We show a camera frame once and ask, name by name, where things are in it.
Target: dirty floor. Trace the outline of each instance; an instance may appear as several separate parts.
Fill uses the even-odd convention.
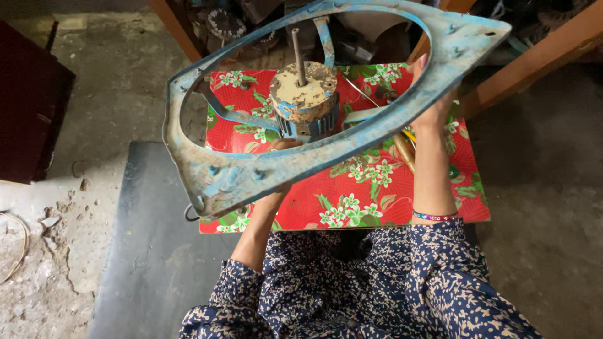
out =
[[[0,183],[0,210],[31,231],[23,266],[0,286],[1,338],[86,336],[128,143],[161,141],[166,80],[188,65],[152,13],[58,19],[53,53],[77,79],[47,180]],[[229,68],[291,61],[283,50]],[[565,67],[469,122],[493,220],[477,227],[492,283],[549,338],[603,335],[603,91],[593,74]],[[200,144],[204,110],[193,98],[182,119]],[[45,227],[46,216],[60,220]],[[0,232],[4,276],[22,233],[1,217]]]

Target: wooden plank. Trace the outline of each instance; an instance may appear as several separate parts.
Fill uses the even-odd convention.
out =
[[[187,58],[191,62],[201,60],[204,46],[195,35],[184,9],[172,0],[148,0],[148,2]]]
[[[583,10],[461,98],[465,118],[527,88],[603,42],[603,0]]]
[[[443,11],[452,11],[457,13],[468,13],[473,4],[477,0],[442,0],[440,2],[440,9]],[[419,38],[417,45],[412,50],[411,56],[408,57],[408,62],[415,62],[421,55],[429,53],[431,46],[429,45],[429,38],[427,34],[423,33]]]

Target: blue floral dress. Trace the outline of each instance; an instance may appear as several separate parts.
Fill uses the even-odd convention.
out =
[[[223,262],[181,338],[540,338],[488,283],[462,220],[371,231],[363,259],[333,255],[340,232],[277,232],[262,274]]]

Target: bracelet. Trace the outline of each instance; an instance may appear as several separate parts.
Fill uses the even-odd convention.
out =
[[[415,210],[412,210],[412,215],[414,215],[417,218],[421,218],[421,219],[425,219],[425,220],[433,220],[433,221],[448,221],[448,220],[458,218],[458,212],[455,212],[454,214],[449,214],[449,215],[429,215],[429,214],[423,214],[423,213],[419,213]]]

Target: black rubber mat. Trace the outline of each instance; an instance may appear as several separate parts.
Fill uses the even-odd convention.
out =
[[[131,142],[88,338],[174,338],[239,235],[201,235],[165,146]]]

